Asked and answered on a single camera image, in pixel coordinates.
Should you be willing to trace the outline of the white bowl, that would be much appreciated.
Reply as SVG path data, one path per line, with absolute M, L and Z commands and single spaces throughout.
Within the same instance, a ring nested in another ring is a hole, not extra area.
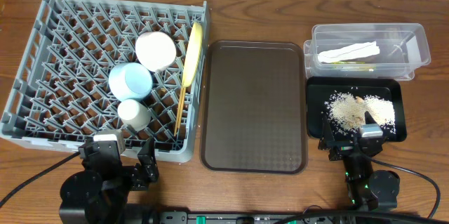
M 151 72 L 164 71 L 176 59 L 173 40 L 164 32 L 145 32 L 135 42 L 139 62 Z

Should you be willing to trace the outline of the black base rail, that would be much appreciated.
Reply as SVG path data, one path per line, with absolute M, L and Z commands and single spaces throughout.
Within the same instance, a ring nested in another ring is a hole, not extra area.
M 400 213 L 365 212 L 350 210 L 315 209 L 300 213 L 231 213 L 231 212 L 189 212 L 181 210 L 157 211 L 149 207 L 131 204 L 127 206 L 119 223 L 134 224 L 360 224 L 360 223 L 421 223 L 446 224 L 444 220 L 424 218 Z

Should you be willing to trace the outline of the light blue bowl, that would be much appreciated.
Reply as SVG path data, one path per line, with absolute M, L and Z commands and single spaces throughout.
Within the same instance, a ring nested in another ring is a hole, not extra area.
M 108 84 L 113 96 L 120 101 L 141 101 L 151 93 L 153 87 L 150 71 L 137 62 L 115 65 L 109 73 Z

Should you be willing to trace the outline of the spilled rice pile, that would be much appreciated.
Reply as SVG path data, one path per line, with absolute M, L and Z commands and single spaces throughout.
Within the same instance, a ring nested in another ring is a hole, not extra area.
M 328 101 L 324 102 L 327 118 L 336 131 L 344 136 L 354 134 L 367 124 L 365 113 L 371 117 L 388 133 L 396 133 L 395 114 L 392 101 L 385 100 L 377 95 L 365 97 L 355 96 L 351 93 L 334 92 Z

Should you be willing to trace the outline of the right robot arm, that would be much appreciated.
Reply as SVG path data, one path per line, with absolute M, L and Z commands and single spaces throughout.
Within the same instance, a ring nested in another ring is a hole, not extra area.
M 322 116 L 322 134 L 318 149 L 329 151 L 330 161 L 342 161 L 348 194 L 356 209 L 388 211 L 397 207 L 400 178 L 397 173 L 374 170 L 371 158 L 382 151 L 384 132 L 371 115 L 366 124 L 343 140 L 335 138 L 330 120 Z

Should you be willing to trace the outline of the small white cup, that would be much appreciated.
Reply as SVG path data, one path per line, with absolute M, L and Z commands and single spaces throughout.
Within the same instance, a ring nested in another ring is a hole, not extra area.
M 133 99 L 120 102 L 118 115 L 124 124 L 131 126 L 135 131 L 145 129 L 151 121 L 151 112 Z

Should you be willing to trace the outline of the clear plastic bin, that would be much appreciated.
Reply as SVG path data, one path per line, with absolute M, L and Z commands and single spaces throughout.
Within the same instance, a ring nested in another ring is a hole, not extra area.
M 353 77 L 411 80 L 415 70 L 431 62 L 427 37 L 418 23 L 346 23 L 315 25 L 312 38 L 304 42 L 304 66 L 310 77 Z M 317 55 L 323 51 L 352 44 L 376 41 L 378 55 L 355 60 L 374 67 L 373 72 L 343 72 L 322 63 Z

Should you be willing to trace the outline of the yellow plate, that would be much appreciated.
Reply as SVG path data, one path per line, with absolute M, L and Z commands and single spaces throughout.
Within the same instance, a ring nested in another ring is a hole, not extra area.
M 199 63 L 202 41 L 203 28 L 200 23 L 195 22 L 192 26 L 187 52 L 185 55 L 185 63 L 182 74 L 183 88 L 187 88 L 192 85 L 194 75 L 196 74 L 197 65 Z

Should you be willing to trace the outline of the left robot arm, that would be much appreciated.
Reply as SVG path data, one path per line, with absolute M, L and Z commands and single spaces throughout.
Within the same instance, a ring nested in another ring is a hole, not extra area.
M 60 189 L 59 215 L 63 223 L 159 223 L 155 210 L 129 204 L 131 191 L 146 191 L 159 179 L 154 141 L 138 152 L 139 162 L 125 166 L 122 131 L 96 133 L 79 147 L 84 170 L 70 176 Z

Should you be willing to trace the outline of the green snack wrapper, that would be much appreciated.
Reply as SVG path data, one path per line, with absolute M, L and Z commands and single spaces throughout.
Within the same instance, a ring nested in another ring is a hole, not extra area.
M 331 63 L 331 68 L 343 72 L 373 72 L 374 67 L 365 62 L 357 61 L 337 61 Z

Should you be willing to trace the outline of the brown serving tray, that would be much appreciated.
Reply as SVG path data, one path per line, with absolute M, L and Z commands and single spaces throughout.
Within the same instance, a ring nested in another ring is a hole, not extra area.
M 208 49 L 201 161 L 212 171 L 293 175 L 307 167 L 304 53 L 294 43 Z

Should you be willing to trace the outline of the white napkin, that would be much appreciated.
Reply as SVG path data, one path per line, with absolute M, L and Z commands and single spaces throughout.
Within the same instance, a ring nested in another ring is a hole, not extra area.
M 322 63 L 334 63 L 359 58 L 367 58 L 372 55 L 378 55 L 380 47 L 376 41 L 365 42 L 362 44 L 352 44 L 339 49 L 320 52 L 317 60 Z

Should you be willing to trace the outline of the grey plastic dish rack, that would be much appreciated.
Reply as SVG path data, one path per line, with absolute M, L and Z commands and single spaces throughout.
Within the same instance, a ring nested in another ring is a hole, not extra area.
M 202 6 L 118 0 L 42 0 L 18 72 L 1 116 L 1 137 L 29 149 L 74 152 L 97 132 L 123 132 L 124 155 L 134 158 L 150 140 L 156 158 L 188 162 L 194 153 L 202 69 L 183 102 L 180 130 L 174 132 L 182 68 L 194 23 L 210 27 Z M 154 73 L 143 101 L 150 121 L 134 131 L 119 118 L 119 101 L 107 83 L 115 65 L 134 62 L 137 38 L 168 34 L 177 56 Z

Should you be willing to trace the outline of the black waste tray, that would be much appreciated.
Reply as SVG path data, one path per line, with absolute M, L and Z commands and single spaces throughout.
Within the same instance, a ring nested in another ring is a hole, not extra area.
M 307 80 L 307 130 L 309 136 L 320 138 L 324 115 L 330 112 L 330 102 L 339 93 L 364 98 L 376 96 L 392 102 L 395 122 L 382 130 L 389 142 L 402 142 L 407 138 L 401 87 L 393 79 L 367 79 L 344 77 L 311 77 Z

